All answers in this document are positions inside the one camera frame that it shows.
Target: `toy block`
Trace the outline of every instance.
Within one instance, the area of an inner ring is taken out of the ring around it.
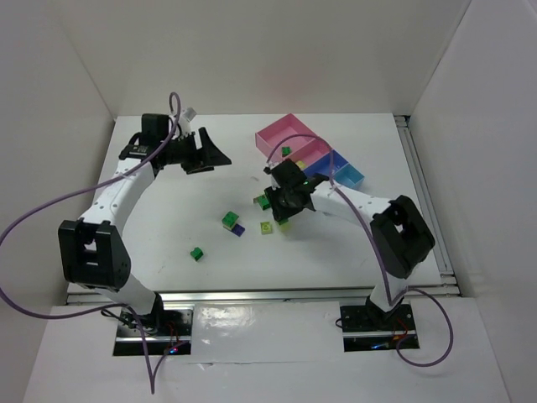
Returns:
[[[282,157],[286,157],[287,155],[291,154],[291,152],[290,147],[282,147]]]
[[[242,233],[244,232],[244,227],[241,224],[235,224],[235,226],[232,228],[232,233],[240,237]]]
[[[201,256],[203,256],[203,251],[200,248],[195,247],[190,252],[190,256],[192,256],[194,260],[197,262],[199,259],[201,259]]]
[[[234,212],[228,212],[226,216],[222,219],[222,226],[231,231],[235,224],[237,223],[238,215]]]
[[[258,197],[258,204],[261,206],[262,210],[266,210],[270,208],[270,201],[265,195],[261,195]]]
[[[267,235],[268,233],[272,233],[272,224],[268,221],[261,222],[261,234]]]

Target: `white table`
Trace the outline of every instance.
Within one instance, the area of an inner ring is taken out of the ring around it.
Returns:
[[[420,362],[447,345],[444,318],[426,299],[411,300]],[[149,393],[143,357],[113,357],[113,320],[93,314],[49,321],[24,403],[146,402],[488,402],[507,403],[476,303],[441,298],[455,329],[451,356],[429,369],[394,351],[343,353],[337,303],[196,306],[192,355],[170,357]],[[79,311],[62,306],[52,313]],[[157,357],[152,357],[153,366]]]
[[[143,194],[129,218],[123,241],[133,273],[157,291],[271,290],[373,287],[378,263],[363,230],[340,219],[305,211],[290,219],[282,234],[261,235],[271,221],[252,199],[269,186],[265,158],[254,133],[282,115],[198,116],[193,127],[207,127],[232,165],[186,175],[179,166],[164,169]],[[361,191],[417,202],[403,147],[390,114],[298,114],[307,126],[365,175]],[[117,156],[140,129],[140,117],[119,117],[100,181],[112,176]],[[222,227],[228,211],[246,228],[241,238]],[[189,255],[200,247],[205,256]],[[416,270],[412,283],[440,284],[433,254]],[[90,292],[70,285],[70,293]]]

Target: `purple cable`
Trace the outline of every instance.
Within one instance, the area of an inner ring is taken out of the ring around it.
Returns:
[[[391,293],[391,291],[389,289],[389,283],[388,283],[388,272],[386,271],[386,266],[384,266],[383,259],[382,259],[381,255],[380,255],[380,252],[378,250],[377,244],[375,244],[375,240],[373,239],[371,231],[369,231],[368,225],[366,224],[365,220],[363,219],[362,214],[360,214],[360,212],[358,211],[356,206],[354,206],[354,204],[352,203],[351,199],[349,199],[347,197],[347,195],[345,193],[343,193],[343,191],[341,191],[341,189],[338,186],[335,186],[335,184],[334,184],[334,172],[333,172],[333,170],[334,170],[334,149],[328,144],[328,142],[326,140],[324,140],[323,138],[319,137],[319,136],[315,136],[314,134],[291,134],[290,136],[288,136],[285,139],[281,140],[279,143],[277,143],[274,146],[274,148],[272,149],[272,151],[268,155],[267,164],[270,163],[270,160],[272,159],[274,153],[276,152],[276,150],[279,148],[279,146],[281,144],[283,144],[287,140],[293,139],[295,137],[307,137],[307,138],[311,138],[311,139],[315,139],[315,140],[320,140],[330,150],[330,166],[328,168],[328,178],[329,178],[330,184],[333,186],[334,191],[336,191],[336,193],[351,208],[352,212],[357,217],[358,221],[362,225],[363,230],[365,231],[366,235],[368,236],[369,243],[373,247],[373,251],[375,253],[375,256],[377,257],[378,265],[380,266],[380,271],[381,271],[381,273],[383,275],[384,289],[386,291],[386,296],[388,297],[388,304],[390,306],[393,306],[393,305],[395,305],[395,302],[398,301],[400,298],[402,298],[408,291],[416,291],[416,292],[420,293],[421,295],[427,296],[428,298],[430,298],[440,308],[442,314],[444,315],[444,318],[446,319],[447,327],[448,327],[449,333],[450,333],[450,342],[449,342],[449,345],[447,346],[447,350],[444,352],[444,354],[442,354],[442,356],[439,359],[437,359],[435,361],[432,361],[430,363],[421,364],[421,363],[415,363],[414,361],[410,361],[409,359],[404,357],[403,354],[400,352],[400,345],[406,338],[409,338],[410,336],[407,336],[406,338],[402,338],[397,342],[397,344],[395,346],[397,354],[400,356],[400,358],[405,363],[413,365],[415,367],[422,367],[422,368],[432,367],[434,365],[437,365],[437,364],[441,363],[450,354],[451,349],[453,348],[453,338],[454,338],[453,326],[451,325],[451,320],[450,320],[449,316],[447,315],[446,310],[440,304],[440,302],[438,302],[438,300],[436,298],[434,298],[431,294],[429,294],[429,293],[427,293],[427,292],[425,292],[425,291],[423,291],[423,290],[421,290],[419,288],[416,288],[416,287],[407,287],[406,290],[402,290],[401,292],[399,292],[395,296],[395,298],[392,299],[392,293]]]
[[[118,175],[118,176],[116,176],[114,178],[109,179],[108,181],[98,183],[98,184],[96,184],[94,186],[89,186],[89,187],[87,187],[85,189],[81,189],[79,191],[73,191],[72,193],[68,193],[66,195],[56,197],[55,199],[53,199],[51,201],[47,201],[46,203],[42,204],[41,206],[37,206],[36,208],[30,210],[29,212],[26,212],[25,214],[23,214],[22,216],[17,218],[15,221],[13,221],[11,224],[9,224],[8,227],[2,232],[2,234],[0,234],[0,247],[2,246],[4,240],[8,237],[8,235],[21,222],[23,222],[27,218],[32,217],[34,214],[36,214],[38,212],[41,212],[45,208],[53,206],[54,204],[57,204],[59,202],[63,202],[65,200],[67,200],[67,199],[71,199],[72,197],[82,195],[82,194],[87,193],[89,191],[96,191],[97,189],[101,189],[102,187],[109,186],[112,183],[122,181],[123,179],[125,179],[126,176],[130,176],[132,173],[136,172],[137,170],[142,168],[144,165],[149,163],[154,157],[156,157],[160,153],[160,151],[162,151],[162,149],[166,146],[166,144],[169,143],[169,141],[174,137],[175,131],[177,130],[177,126],[179,124],[180,111],[181,111],[181,100],[180,100],[179,95],[176,92],[171,92],[170,95],[169,95],[169,109],[170,109],[172,114],[174,114],[174,109],[173,109],[173,105],[172,105],[174,99],[175,99],[175,101],[177,103],[177,113],[175,114],[175,119],[174,119],[174,121],[172,123],[171,130],[169,131],[169,134],[166,137],[166,139],[164,139],[164,141],[159,145],[159,147],[157,147],[157,149],[148,158],[146,158],[145,160],[140,162],[138,165],[133,167],[131,170],[128,170],[127,172],[125,172],[123,175]],[[45,315],[45,314],[42,314],[42,313],[29,311],[29,310],[23,308],[22,306],[18,305],[11,298],[9,298],[9,296],[4,292],[4,290],[2,289],[1,286],[0,286],[0,298],[2,298],[2,300],[6,304],[11,306],[15,311],[19,311],[20,313],[22,313],[24,315],[27,315],[29,317],[35,317],[37,319],[46,319],[46,320],[69,319],[69,318],[72,318],[72,317],[81,317],[82,315],[87,315],[88,313],[97,312],[97,311],[100,311],[101,309],[114,308],[114,307],[118,307],[118,306],[126,307],[133,314],[133,317],[136,320],[136,323],[138,325],[140,333],[142,334],[143,355],[145,356],[145,362],[146,362],[146,364],[148,366],[149,383],[151,384],[151,394],[154,394],[154,374],[153,374],[152,369],[151,369],[151,363],[149,362],[149,350],[148,350],[147,341],[145,339],[145,332],[143,330],[143,325],[142,325],[142,322],[140,321],[140,318],[139,318],[138,314],[130,306],[125,306],[124,304],[108,304],[108,305],[105,305],[105,306],[98,306],[96,308],[88,309],[86,311],[81,311],[81,312],[76,312],[76,313],[69,313],[69,314],[65,314],[65,315]]]

